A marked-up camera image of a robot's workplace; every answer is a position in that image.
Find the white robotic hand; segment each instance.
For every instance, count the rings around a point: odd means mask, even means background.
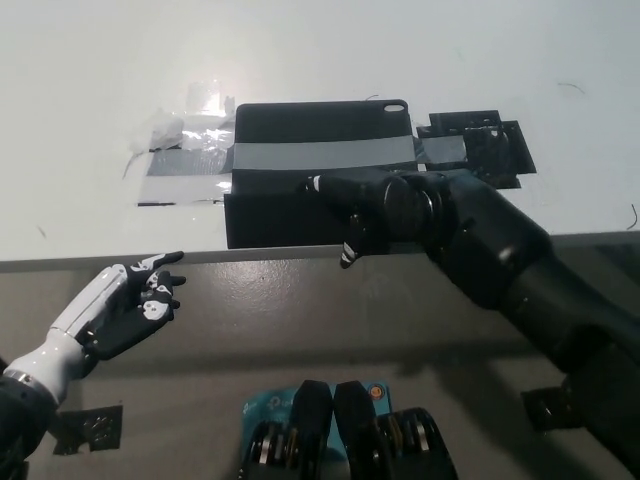
[[[173,288],[186,278],[158,269],[183,256],[175,252],[105,268],[58,316],[46,341],[14,360],[4,376],[60,405],[71,380],[85,377],[98,361],[121,354],[173,320],[180,307]]]

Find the gray tape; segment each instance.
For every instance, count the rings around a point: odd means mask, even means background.
[[[467,161],[467,149],[462,135],[450,137],[424,138],[422,147],[427,163],[454,163]]]
[[[234,169],[315,170],[415,161],[413,137],[318,143],[236,143]]]

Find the robotic hand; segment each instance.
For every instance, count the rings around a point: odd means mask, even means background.
[[[640,477],[640,321],[560,262],[542,228],[464,170],[343,170],[303,190],[348,225],[343,268],[417,242],[473,302],[500,311],[567,374],[523,395],[534,427],[584,426]]]
[[[0,379],[0,479],[38,446],[69,383],[173,320],[173,288],[185,277],[158,271],[175,252],[101,271],[53,322],[45,342],[14,360]]]

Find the robot finger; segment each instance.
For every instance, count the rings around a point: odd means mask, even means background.
[[[176,263],[184,257],[184,252],[162,253],[153,257],[140,260],[136,265],[131,266],[134,272],[152,272],[163,265]]]
[[[171,277],[171,285],[174,287],[179,287],[180,285],[184,285],[187,283],[187,277],[183,277],[181,275],[176,275]]]

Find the black mechanical part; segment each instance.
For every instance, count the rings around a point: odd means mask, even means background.
[[[584,427],[582,417],[560,387],[540,388],[521,393],[529,421],[537,432]]]
[[[354,480],[457,480],[436,423],[423,408],[377,417],[360,428],[353,446]]]
[[[436,113],[418,127],[418,161],[429,171],[468,169],[494,188],[520,188],[517,175],[536,173],[517,121],[497,110]]]
[[[352,472],[357,469],[353,463],[354,445],[358,432],[376,418],[376,410],[367,389],[358,382],[351,381],[336,385],[333,395],[333,410],[340,439],[347,451]]]
[[[333,404],[324,382],[306,380],[296,392],[289,422],[262,422],[253,432],[240,479],[312,480],[319,475]]]
[[[75,432],[76,435],[57,438],[53,454],[74,455],[85,442],[89,444],[90,452],[119,449],[122,437],[122,413],[122,405],[61,412],[62,426]]]

